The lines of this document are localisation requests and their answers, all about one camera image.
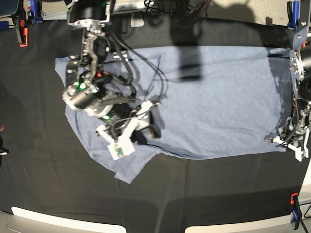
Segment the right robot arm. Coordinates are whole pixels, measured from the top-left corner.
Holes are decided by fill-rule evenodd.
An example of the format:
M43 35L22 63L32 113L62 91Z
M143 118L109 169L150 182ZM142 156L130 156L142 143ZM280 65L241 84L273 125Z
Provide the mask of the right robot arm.
M104 31L114 4L112 0L73 2L68 24L82 29L82 47L79 55L69 58L62 99L70 109L102 121L96 133L108 142L117 160L132 154L135 143L146 143L142 130L147 129L151 138L160 138L161 132L152 116L159 100L132 107L137 95L132 69L116 35Z

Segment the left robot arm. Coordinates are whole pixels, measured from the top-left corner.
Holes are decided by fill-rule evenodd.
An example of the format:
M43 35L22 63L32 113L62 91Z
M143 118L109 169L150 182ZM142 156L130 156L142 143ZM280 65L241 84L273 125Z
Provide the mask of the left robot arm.
M166 82L155 110L163 135L148 151L203 160L302 146L311 66L303 60L304 78L291 77L292 31L255 24L245 5L212 7L218 17L172 20L168 46L150 32L157 45L131 52L144 97Z

